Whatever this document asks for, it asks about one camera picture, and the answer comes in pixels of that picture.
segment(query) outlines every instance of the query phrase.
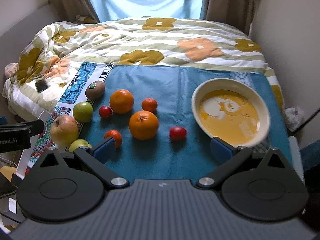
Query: floral bedspread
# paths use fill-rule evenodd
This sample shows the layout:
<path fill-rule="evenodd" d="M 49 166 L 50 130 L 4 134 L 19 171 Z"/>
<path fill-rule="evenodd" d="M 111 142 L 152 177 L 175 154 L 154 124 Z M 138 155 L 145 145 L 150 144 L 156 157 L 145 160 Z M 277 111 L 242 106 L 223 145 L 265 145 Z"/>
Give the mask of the floral bedspread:
<path fill-rule="evenodd" d="M 4 85 L 9 109 L 25 120 L 51 112 L 83 61 L 123 65 L 190 66 L 264 73 L 279 107 L 284 102 L 274 71 L 258 44 L 238 29 L 196 19 L 130 17 L 100 24 L 57 22 L 39 31 L 22 51 L 17 73 Z M 49 88 L 37 93 L 35 82 Z"/>

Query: tangerine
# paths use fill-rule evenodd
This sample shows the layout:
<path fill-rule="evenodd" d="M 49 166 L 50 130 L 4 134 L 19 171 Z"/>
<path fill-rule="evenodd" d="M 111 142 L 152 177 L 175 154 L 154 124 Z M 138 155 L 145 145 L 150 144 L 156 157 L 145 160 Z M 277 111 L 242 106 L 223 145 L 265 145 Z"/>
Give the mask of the tangerine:
<path fill-rule="evenodd" d="M 154 112 L 158 107 L 158 102 L 154 98 L 146 98 L 142 101 L 141 107 L 143 110 Z"/>
<path fill-rule="evenodd" d="M 119 89 L 110 97 L 109 104 L 111 109 L 117 114 L 125 114 L 133 107 L 133 95 L 125 89 Z"/>
<path fill-rule="evenodd" d="M 122 136 L 117 130 L 109 130 L 104 134 L 104 139 L 107 137 L 113 137 L 116 141 L 116 148 L 120 147 L 122 143 Z"/>
<path fill-rule="evenodd" d="M 138 140 L 149 140 L 156 135 L 159 127 L 158 118 L 149 111 L 134 113 L 129 120 L 129 130 Z"/>

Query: kiwi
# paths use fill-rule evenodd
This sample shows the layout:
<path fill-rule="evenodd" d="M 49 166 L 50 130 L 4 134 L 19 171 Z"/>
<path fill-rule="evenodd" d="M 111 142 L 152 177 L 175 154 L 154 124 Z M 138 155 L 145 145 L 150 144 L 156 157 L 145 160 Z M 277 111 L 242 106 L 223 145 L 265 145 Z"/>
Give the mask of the kiwi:
<path fill-rule="evenodd" d="M 85 90 L 85 96 L 90 100 L 96 100 L 103 95 L 105 89 L 106 85 L 104 82 L 92 82 Z"/>

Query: gray ribbed panel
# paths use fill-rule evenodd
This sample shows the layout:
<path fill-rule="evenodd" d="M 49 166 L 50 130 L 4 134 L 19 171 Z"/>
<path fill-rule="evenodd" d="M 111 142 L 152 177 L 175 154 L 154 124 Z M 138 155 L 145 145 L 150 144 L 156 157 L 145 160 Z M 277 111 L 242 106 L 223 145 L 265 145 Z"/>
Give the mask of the gray ribbed panel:
<path fill-rule="evenodd" d="M 298 219 L 276 224 L 246 220 L 226 209 L 210 190 L 189 180 L 136 179 L 113 190 L 101 206 L 72 222 L 49 225 L 26 220 L 14 240 L 311 240 Z"/>

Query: black phone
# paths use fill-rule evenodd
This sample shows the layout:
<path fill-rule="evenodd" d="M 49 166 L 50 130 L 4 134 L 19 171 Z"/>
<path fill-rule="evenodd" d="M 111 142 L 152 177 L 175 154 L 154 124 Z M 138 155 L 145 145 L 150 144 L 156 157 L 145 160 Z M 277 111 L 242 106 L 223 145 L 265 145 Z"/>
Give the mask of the black phone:
<path fill-rule="evenodd" d="M 36 89 L 38 93 L 41 93 L 42 91 L 45 91 L 48 88 L 47 82 L 43 79 L 40 79 L 36 82 Z"/>

